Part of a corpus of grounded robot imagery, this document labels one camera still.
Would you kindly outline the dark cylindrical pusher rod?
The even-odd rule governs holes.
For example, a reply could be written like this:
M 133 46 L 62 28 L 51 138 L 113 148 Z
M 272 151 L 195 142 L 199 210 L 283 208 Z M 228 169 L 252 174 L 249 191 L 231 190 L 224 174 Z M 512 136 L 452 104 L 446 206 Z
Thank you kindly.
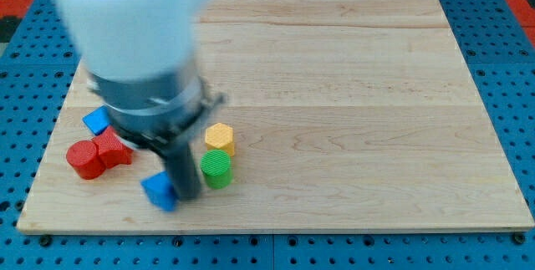
M 170 139 L 160 149 L 160 157 L 180 200 L 195 200 L 201 194 L 201 181 L 187 140 Z

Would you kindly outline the grey wrist flange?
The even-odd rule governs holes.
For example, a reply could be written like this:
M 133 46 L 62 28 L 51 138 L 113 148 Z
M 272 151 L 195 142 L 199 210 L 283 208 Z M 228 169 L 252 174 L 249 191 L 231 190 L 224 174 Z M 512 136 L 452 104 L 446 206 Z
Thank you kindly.
M 227 100 L 210 92 L 195 59 L 128 81 L 89 71 L 88 88 L 103 100 L 111 125 L 127 145 L 151 150 L 188 144 Z

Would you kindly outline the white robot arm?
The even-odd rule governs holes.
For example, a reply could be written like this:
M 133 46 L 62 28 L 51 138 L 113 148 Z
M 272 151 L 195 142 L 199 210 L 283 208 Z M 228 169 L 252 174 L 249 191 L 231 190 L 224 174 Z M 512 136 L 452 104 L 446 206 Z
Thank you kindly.
M 162 159 L 182 200 L 201 191 L 190 142 L 226 99 L 196 61 L 193 24 L 208 1 L 54 0 L 115 132 Z

